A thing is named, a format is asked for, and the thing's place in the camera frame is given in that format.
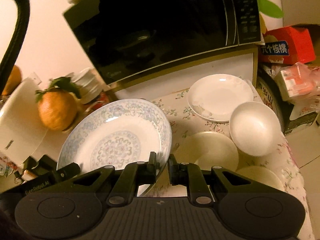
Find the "red box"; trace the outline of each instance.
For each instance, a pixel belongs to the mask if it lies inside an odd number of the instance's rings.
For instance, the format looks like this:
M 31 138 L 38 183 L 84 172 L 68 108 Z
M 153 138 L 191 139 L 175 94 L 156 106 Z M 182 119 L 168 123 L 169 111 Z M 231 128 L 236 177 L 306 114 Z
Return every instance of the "red box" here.
M 316 59 L 309 30 L 299 27 L 283 27 L 263 35 L 265 45 L 260 46 L 259 62 L 293 65 Z

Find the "tablecloth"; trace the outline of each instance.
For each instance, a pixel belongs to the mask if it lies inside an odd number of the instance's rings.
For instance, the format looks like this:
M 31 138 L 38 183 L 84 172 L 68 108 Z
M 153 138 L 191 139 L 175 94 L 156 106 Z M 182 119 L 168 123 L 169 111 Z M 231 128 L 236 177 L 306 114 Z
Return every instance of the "tablecloth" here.
M 254 94 L 254 101 L 262 103 L 257 91 L 247 81 Z M 195 114 L 188 106 L 187 96 L 188 89 L 179 91 L 170 95 L 163 96 L 153 100 L 153 103 L 159 106 L 166 114 L 172 128 L 172 152 L 179 147 L 183 140 L 192 134 L 201 131 L 215 131 L 223 133 L 230 137 L 228 123 L 216 123 L 205 120 Z M 273 171 L 281 180 L 284 190 L 300 200 L 306 210 L 306 218 L 298 238 L 301 240 L 314 240 L 314 234 L 311 228 L 308 204 L 306 201 L 306 191 L 304 189 L 303 177 L 300 174 L 290 147 L 284 135 L 278 138 L 276 150 L 263 157 L 252 157 L 246 154 L 239 154 L 239 168 L 246 166 L 258 165 Z M 173 197 L 186 196 L 184 186 L 171 186 L 167 168 L 159 177 L 157 183 L 145 195 L 149 197 Z

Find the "microwave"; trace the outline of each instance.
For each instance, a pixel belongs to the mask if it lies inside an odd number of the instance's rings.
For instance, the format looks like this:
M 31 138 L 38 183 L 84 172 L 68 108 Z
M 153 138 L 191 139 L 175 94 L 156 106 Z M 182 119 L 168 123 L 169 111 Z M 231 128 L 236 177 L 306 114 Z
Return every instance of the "microwave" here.
M 261 39 L 257 0 L 79 0 L 64 17 L 106 84 Z

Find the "floor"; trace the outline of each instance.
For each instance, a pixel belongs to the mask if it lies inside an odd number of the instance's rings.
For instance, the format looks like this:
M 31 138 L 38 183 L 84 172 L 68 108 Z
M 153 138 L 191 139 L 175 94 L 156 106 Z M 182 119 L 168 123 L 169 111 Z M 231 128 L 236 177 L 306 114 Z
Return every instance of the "floor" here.
M 316 123 L 286 136 L 304 177 L 312 228 L 320 239 L 320 127 Z

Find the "microwave control panel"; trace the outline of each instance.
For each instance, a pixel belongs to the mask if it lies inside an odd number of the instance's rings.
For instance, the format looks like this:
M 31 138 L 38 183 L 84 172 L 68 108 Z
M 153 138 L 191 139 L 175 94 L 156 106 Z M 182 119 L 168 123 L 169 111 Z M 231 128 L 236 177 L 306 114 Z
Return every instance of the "microwave control panel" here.
M 260 22 L 257 0 L 233 0 L 236 11 L 239 43 L 260 41 Z

